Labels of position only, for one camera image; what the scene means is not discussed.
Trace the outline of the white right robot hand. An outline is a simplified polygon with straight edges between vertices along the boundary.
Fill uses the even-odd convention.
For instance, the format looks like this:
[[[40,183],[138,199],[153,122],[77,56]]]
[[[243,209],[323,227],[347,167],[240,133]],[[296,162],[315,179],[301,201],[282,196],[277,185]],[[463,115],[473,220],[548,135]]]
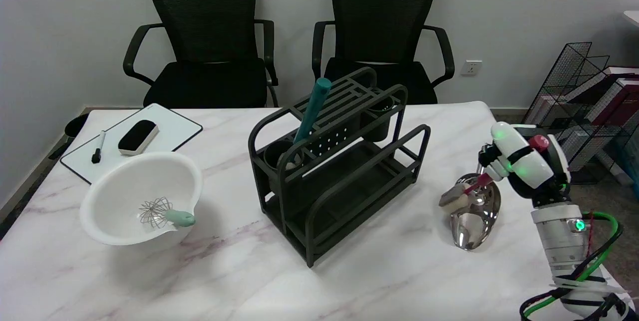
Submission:
[[[536,125],[497,122],[491,126],[492,142],[478,154],[482,167],[477,184],[507,179],[535,208],[566,202],[571,174],[556,137]]]

